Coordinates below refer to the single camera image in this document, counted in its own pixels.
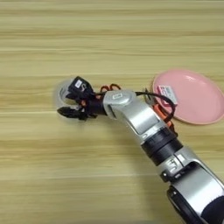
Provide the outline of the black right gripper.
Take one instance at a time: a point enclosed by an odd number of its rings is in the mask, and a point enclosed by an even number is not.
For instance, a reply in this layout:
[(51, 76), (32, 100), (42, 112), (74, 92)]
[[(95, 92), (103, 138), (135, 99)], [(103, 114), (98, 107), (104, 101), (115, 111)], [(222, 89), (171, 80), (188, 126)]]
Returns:
[(69, 107), (62, 107), (59, 108), (57, 112), (66, 118), (79, 119), (82, 121), (86, 121), (89, 117), (97, 117), (98, 115), (105, 116), (106, 112), (102, 102), (103, 97), (104, 93), (68, 93), (66, 95), (66, 98), (74, 100), (76, 103), (79, 103), (79, 110)]

